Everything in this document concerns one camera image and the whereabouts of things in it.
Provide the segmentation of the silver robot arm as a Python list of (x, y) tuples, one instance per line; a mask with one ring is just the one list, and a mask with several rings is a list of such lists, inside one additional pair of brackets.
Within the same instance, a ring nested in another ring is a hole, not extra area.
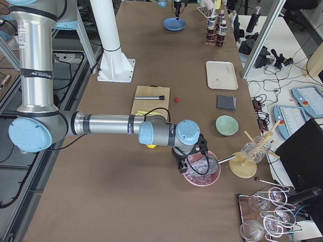
[[(168, 0), (157, 0), (156, 2), (160, 8), (165, 8), (169, 1)], [(185, 1), (182, 1), (182, 0), (173, 0), (171, 2), (172, 2), (172, 11), (175, 15), (175, 18), (176, 18), (176, 20), (179, 20), (182, 4), (184, 4), (184, 5), (187, 5), (187, 4), (185, 3)]]
[(39, 152), (72, 135), (130, 134), (145, 145), (168, 146), (178, 170), (191, 167), (188, 157), (208, 155), (207, 142), (198, 124), (183, 120), (173, 124), (161, 115), (108, 115), (60, 111), (53, 101), (51, 31), (76, 29), (76, 1), (10, 1), (18, 24), (22, 104), (9, 126), (14, 145)]

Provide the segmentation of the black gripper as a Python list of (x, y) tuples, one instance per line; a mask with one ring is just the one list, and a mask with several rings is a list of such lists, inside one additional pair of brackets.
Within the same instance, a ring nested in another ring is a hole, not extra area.
[(182, 7), (182, 4), (184, 3), (183, 0), (173, 0), (172, 1), (173, 3), (173, 7), (174, 7), (174, 14), (176, 15), (176, 19), (179, 20), (180, 18), (180, 13), (181, 13), (181, 7)]
[(188, 165), (194, 170), (197, 174), (200, 172), (192, 168), (191, 163), (188, 161), (188, 156), (201, 153), (207, 159), (207, 140), (204, 138), (203, 134), (199, 135), (198, 141), (193, 145), (191, 151), (184, 152), (178, 147), (172, 148), (172, 155), (176, 158), (178, 170), (180, 173), (186, 173)]

